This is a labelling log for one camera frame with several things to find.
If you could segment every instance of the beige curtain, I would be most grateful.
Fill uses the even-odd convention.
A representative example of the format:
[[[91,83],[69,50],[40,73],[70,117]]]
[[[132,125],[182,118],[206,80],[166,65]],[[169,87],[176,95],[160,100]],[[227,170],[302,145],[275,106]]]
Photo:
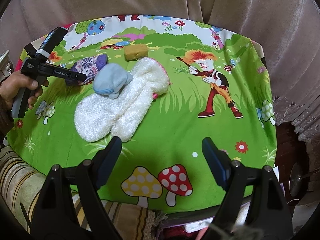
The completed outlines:
[[[26,44],[57,25],[123,14],[206,22],[260,43],[276,122],[292,122],[308,143],[310,169],[320,166],[320,14],[314,0],[12,0],[0,20],[0,52],[9,49],[16,63]]]

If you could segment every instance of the logo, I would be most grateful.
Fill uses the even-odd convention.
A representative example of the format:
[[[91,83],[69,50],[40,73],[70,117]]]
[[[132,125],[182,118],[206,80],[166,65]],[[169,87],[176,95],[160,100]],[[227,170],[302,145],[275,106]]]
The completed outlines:
[[[55,74],[58,74],[58,75],[69,76],[68,73],[63,73],[63,72],[61,72],[61,71],[56,71],[56,70],[54,70],[53,72],[54,72]]]

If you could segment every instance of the yellow sponge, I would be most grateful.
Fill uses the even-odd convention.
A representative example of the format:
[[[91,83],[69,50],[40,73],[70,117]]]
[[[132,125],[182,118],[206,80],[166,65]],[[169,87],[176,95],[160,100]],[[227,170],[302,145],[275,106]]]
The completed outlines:
[[[126,60],[134,60],[148,57],[148,47],[146,44],[135,44],[124,47],[124,57]]]

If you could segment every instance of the human hand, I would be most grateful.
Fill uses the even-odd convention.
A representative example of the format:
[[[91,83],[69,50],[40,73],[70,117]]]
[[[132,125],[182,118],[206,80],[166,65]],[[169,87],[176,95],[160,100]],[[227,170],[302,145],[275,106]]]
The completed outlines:
[[[202,81],[204,81],[204,82],[206,82],[206,83],[208,83],[208,84],[210,84],[210,83],[216,83],[216,80],[213,78],[213,77],[204,77],[203,79],[202,79]]]
[[[189,67],[189,73],[190,73],[191,75],[197,74],[197,73],[198,73],[197,70],[198,70],[198,69],[197,69],[196,67],[194,67],[194,66],[190,66],[190,67]]]
[[[47,87],[49,85],[48,80],[45,80],[42,84]],[[20,70],[13,72],[0,86],[0,96],[5,101],[7,110],[12,109],[13,99],[17,95],[20,88],[28,88],[30,90],[37,89],[38,82],[32,78],[21,73]],[[28,107],[32,109],[34,104],[37,102],[39,96],[43,93],[42,87],[40,86],[33,96],[28,99]]]

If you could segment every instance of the blue plush toy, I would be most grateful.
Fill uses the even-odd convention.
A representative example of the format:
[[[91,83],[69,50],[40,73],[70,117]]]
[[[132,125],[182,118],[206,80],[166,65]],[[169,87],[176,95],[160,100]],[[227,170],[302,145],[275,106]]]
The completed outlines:
[[[100,95],[117,98],[120,89],[129,84],[132,75],[117,63],[105,65],[95,76],[93,90]]]

